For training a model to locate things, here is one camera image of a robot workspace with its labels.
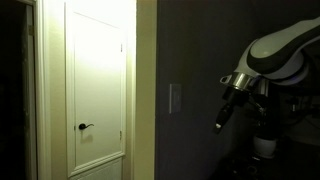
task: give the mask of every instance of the door frame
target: door frame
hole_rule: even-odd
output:
[[[34,8],[38,179],[51,180],[51,120],[46,0],[19,0]]]
[[[22,31],[22,76],[24,91],[24,138],[25,138],[25,171],[28,180],[36,180],[37,174],[37,134],[35,116],[35,77],[34,77],[34,32],[33,6],[25,5]]]

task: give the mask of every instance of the light switch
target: light switch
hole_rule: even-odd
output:
[[[169,113],[181,110],[181,84],[169,85]]]

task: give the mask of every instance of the dark wall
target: dark wall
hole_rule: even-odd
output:
[[[3,179],[25,179],[22,89],[22,21],[25,5],[0,2],[0,173]]]
[[[229,75],[249,43],[258,37],[248,0],[158,3],[156,177],[205,180],[219,160],[246,139],[251,123],[235,109],[216,135]],[[169,84],[182,85],[182,109],[169,114]]]

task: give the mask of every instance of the door panel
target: door panel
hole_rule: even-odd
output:
[[[116,159],[110,163],[105,163],[80,175],[76,175],[70,178],[70,180],[121,180],[121,161],[121,159]]]
[[[121,29],[72,14],[73,62],[67,68],[68,112],[74,119],[74,170],[78,174],[123,155],[125,53]],[[87,128],[79,129],[81,124]]]
[[[122,27],[126,23],[127,0],[77,0],[74,12],[95,20]]]

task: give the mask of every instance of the wall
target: wall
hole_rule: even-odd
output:
[[[49,63],[52,180],[67,179],[64,1],[46,0],[45,63]]]
[[[249,0],[162,0],[158,3],[156,179],[205,180],[219,160],[246,140],[251,123],[235,109],[212,132],[224,105],[222,76],[258,37]],[[182,109],[168,113],[170,83],[182,85]]]
[[[25,7],[0,2],[0,156],[4,179],[23,179],[25,173],[22,29]]]
[[[319,0],[251,0],[251,2],[258,19],[258,30],[263,34],[319,16]]]
[[[157,0],[137,1],[135,180],[154,179]]]

